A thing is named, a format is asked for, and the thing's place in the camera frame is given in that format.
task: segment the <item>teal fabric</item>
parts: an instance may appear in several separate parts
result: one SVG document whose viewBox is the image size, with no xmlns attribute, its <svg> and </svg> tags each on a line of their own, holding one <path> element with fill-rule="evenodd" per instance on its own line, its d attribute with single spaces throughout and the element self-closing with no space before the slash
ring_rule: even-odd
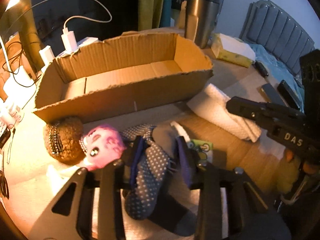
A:
<svg viewBox="0 0 320 240">
<path fill-rule="evenodd" d="M 299 100 L 302 102 L 301 109 L 303 111 L 304 89 L 298 86 L 295 78 L 288 71 L 286 65 L 270 55 L 265 48 L 260 44 L 249 44 L 256 53 L 256 61 L 260 61 L 268 68 L 270 74 L 279 82 L 285 80 L 290 88 L 296 92 Z"/>
<path fill-rule="evenodd" d="M 163 0 L 160 27 L 170 27 L 171 0 Z"/>
</svg>

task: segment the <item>person's hand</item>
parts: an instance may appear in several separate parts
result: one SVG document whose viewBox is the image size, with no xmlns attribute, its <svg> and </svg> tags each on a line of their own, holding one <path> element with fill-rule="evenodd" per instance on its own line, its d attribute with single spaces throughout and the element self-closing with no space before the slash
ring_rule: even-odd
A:
<svg viewBox="0 0 320 240">
<path fill-rule="evenodd" d="M 291 162 L 294 158 L 294 153 L 291 150 L 286 149 L 284 151 L 284 156 L 287 162 Z M 308 163 L 307 161 L 305 161 L 303 164 L 303 171 L 308 175 L 316 174 L 317 172 L 319 172 L 319 169 L 319 165 L 313 165 Z"/>
</svg>

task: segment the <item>pink toy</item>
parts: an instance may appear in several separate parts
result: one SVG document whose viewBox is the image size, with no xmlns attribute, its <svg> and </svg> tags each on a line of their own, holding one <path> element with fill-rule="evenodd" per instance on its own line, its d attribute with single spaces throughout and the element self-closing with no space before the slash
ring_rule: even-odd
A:
<svg viewBox="0 0 320 240">
<path fill-rule="evenodd" d="M 88 150 L 83 166 L 89 171 L 102 169 L 112 161 L 120 159 L 126 149 L 118 131 L 108 124 L 92 129 L 83 142 Z"/>
</svg>

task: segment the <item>gray headboard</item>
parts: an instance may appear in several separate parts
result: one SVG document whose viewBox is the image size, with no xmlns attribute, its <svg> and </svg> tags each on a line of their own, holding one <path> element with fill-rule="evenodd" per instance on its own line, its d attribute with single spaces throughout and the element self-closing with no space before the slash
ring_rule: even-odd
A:
<svg viewBox="0 0 320 240">
<path fill-rule="evenodd" d="M 270 0 L 251 4 L 240 38 L 261 44 L 286 64 L 294 76 L 300 74 L 299 58 L 315 49 L 307 32 Z"/>
</svg>

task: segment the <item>scissors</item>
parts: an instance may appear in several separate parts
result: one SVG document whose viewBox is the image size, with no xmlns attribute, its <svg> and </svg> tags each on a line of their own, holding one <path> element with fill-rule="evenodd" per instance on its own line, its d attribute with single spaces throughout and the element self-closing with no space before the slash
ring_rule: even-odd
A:
<svg viewBox="0 0 320 240">
<path fill-rule="evenodd" d="M 4 154 L 3 152 L 0 153 L 2 157 L 2 166 L 0 170 L 0 194 L 3 195 L 5 198 L 9 199 L 9 187 L 7 179 L 4 176 L 3 168 L 4 168 Z"/>
</svg>

